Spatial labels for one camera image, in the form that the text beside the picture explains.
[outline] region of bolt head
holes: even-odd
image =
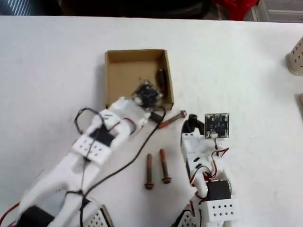
[[[146,183],[144,186],[146,190],[151,190],[153,188],[153,183]]]
[[[162,179],[163,183],[170,183],[171,182],[171,177],[164,177]]]
[[[187,116],[187,113],[186,113],[185,110],[181,110],[180,113],[181,113],[181,115],[182,115],[183,118],[185,118]]]

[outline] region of cardboard box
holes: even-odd
[[[110,106],[119,97],[130,97],[145,80],[158,88],[156,75],[163,69],[167,77],[167,96],[160,106],[171,110],[174,95],[166,50],[127,50],[107,51],[105,53],[106,99]]]

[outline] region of circuit board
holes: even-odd
[[[217,134],[217,138],[229,137],[229,113],[205,114],[205,138],[211,138],[212,134]]]

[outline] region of red object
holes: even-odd
[[[2,217],[0,218],[0,226],[1,226],[1,224],[2,224],[2,222],[3,222],[3,220],[4,220],[4,218],[5,218],[12,210],[14,210],[17,206],[19,206],[19,204],[20,204],[20,202],[16,203],[14,206],[12,206],[11,208],[9,208],[8,211],[6,211],[6,212],[2,215]]]
[[[213,0],[223,8],[226,8],[231,14],[231,20],[244,20],[247,12],[254,5],[258,4],[259,0]]]

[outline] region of copper bolt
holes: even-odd
[[[187,115],[186,111],[185,110],[181,110],[179,114],[177,114],[176,116],[168,119],[167,121],[165,122],[162,122],[158,129],[161,129],[161,128],[164,128],[165,126],[169,125],[170,123],[173,123],[174,121],[178,120],[179,118],[185,118]]]
[[[160,149],[160,157],[161,157],[161,164],[162,164],[162,170],[163,170],[163,175],[164,175],[164,178],[162,179],[162,181],[164,183],[170,183],[171,177],[169,177],[169,173],[167,172],[164,149]]]
[[[145,186],[145,189],[147,190],[151,190],[153,188],[153,183],[152,183],[152,169],[151,169],[151,166],[152,166],[152,155],[151,154],[148,154],[147,155],[147,159],[146,159],[146,184],[144,185]]]

